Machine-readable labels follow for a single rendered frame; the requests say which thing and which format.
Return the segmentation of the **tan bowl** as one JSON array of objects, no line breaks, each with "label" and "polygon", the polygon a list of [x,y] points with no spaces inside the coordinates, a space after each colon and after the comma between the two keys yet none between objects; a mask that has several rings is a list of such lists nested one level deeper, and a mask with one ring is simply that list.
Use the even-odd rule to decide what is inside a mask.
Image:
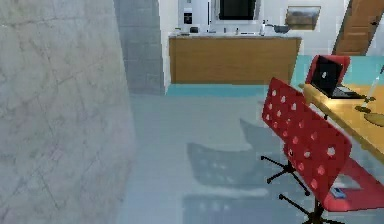
[{"label": "tan bowl", "polygon": [[366,113],[364,115],[364,118],[371,124],[374,124],[379,127],[384,127],[384,114]]}]

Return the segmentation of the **wooden kitchen counter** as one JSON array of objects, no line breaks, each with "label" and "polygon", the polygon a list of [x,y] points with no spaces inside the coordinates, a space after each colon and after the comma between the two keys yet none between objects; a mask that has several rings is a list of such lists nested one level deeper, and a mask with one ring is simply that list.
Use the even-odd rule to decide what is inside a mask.
[{"label": "wooden kitchen counter", "polygon": [[173,84],[267,85],[292,79],[301,39],[281,36],[173,36]]}]

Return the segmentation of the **white fridge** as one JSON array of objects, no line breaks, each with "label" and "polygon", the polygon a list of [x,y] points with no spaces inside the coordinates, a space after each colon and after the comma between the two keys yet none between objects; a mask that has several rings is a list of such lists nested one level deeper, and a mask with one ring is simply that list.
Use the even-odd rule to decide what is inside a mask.
[{"label": "white fridge", "polygon": [[210,23],[211,0],[178,0],[178,26],[183,32],[197,27],[207,33]]}]

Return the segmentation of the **red perforated swivel chair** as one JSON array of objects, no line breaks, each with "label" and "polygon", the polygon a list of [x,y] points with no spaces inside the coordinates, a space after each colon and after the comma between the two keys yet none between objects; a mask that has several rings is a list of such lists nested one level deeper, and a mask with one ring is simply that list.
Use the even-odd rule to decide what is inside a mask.
[{"label": "red perforated swivel chair", "polygon": [[[323,218],[325,211],[384,209],[384,184],[350,157],[348,137],[307,106],[301,92],[273,77],[262,119],[284,142],[286,168],[315,198],[302,224],[344,224]],[[331,188],[340,188],[346,198],[334,198]]]}]

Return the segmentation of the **dark grey pan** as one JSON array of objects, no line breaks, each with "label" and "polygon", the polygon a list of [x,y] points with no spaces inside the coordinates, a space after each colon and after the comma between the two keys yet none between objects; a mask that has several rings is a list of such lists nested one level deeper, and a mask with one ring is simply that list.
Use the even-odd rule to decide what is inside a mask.
[{"label": "dark grey pan", "polygon": [[286,34],[290,31],[290,27],[288,25],[268,24],[268,27],[272,27],[275,33],[280,33],[280,34]]}]

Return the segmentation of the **black laptop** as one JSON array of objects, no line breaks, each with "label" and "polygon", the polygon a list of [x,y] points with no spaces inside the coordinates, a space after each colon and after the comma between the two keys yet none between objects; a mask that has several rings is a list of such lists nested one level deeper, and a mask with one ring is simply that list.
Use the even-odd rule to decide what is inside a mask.
[{"label": "black laptop", "polygon": [[310,84],[331,99],[362,99],[363,96],[339,84],[344,66],[320,56]]}]

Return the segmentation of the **yellow wooden table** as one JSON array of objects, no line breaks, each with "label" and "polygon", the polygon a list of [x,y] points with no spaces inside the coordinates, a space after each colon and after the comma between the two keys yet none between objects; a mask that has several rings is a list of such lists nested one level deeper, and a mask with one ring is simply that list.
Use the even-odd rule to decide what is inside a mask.
[{"label": "yellow wooden table", "polygon": [[306,102],[313,104],[384,164],[384,127],[367,121],[364,114],[355,109],[363,99],[330,99],[310,84],[300,84]]}]

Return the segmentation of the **small blue white object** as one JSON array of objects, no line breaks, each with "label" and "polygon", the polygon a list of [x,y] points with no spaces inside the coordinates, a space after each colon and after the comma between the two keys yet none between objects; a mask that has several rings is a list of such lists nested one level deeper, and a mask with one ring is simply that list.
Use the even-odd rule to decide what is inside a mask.
[{"label": "small blue white object", "polygon": [[330,189],[331,194],[336,199],[345,199],[346,194],[340,189],[340,188],[331,188]]}]

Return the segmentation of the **pale thin stick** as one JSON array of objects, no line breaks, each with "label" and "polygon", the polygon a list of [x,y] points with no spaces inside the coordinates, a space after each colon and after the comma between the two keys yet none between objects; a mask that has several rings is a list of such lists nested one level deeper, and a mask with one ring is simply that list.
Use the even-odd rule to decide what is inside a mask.
[{"label": "pale thin stick", "polygon": [[373,97],[373,93],[380,81],[380,76],[384,73],[384,65],[381,67],[381,70],[379,72],[379,75],[374,79],[369,91],[368,91],[368,94],[366,95],[365,97],[365,100],[364,100],[364,103],[362,104],[363,107],[366,107],[367,104],[372,101],[371,98]]}]

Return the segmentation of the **brown wooden door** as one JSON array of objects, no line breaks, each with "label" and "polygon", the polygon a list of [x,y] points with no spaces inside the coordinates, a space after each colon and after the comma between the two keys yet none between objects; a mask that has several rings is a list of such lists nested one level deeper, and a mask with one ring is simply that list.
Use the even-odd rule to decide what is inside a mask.
[{"label": "brown wooden door", "polygon": [[364,56],[384,13],[384,0],[349,0],[333,55]]}]

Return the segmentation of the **framed wall picture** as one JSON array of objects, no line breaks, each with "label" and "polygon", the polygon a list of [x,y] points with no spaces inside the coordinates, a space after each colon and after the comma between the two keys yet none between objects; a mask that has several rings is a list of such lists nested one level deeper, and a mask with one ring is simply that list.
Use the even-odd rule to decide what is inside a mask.
[{"label": "framed wall picture", "polygon": [[292,30],[314,30],[320,11],[320,6],[289,6],[285,24]]}]

